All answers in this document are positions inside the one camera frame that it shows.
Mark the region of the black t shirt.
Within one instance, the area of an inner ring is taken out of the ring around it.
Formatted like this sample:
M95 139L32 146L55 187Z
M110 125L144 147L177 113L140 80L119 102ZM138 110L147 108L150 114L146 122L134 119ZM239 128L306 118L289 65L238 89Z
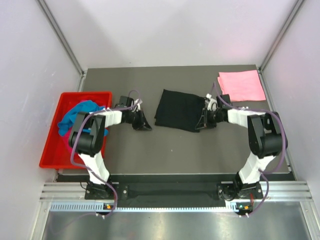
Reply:
M154 116L155 125L198 133L196 125L204 107L204 97L165 89Z

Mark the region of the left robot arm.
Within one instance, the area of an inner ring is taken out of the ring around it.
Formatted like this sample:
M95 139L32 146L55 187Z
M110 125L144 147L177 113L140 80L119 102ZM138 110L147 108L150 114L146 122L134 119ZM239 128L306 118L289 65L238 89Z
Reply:
M143 101L121 96L114 108L104 107L93 112L79 112L72 126L68 144L71 147L70 162L85 168L89 181L97 184L96 192L102 198L109 198L114 191L108 183L110 172L102 156L105 130L110 126L131 124L136 131L151 131L143 108Z

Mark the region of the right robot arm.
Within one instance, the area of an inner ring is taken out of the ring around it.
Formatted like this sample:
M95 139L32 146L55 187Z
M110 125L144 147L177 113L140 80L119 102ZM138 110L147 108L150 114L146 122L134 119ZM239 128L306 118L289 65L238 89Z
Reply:
M205 107L195 126L196 130L212 129L221 122L247 129L250 154L233 181L234 194L245 198L276 156L281 155L280 161L284 161L288 140L280 117L277 112L233 106L228 94L213 99L208 93L204 101Z

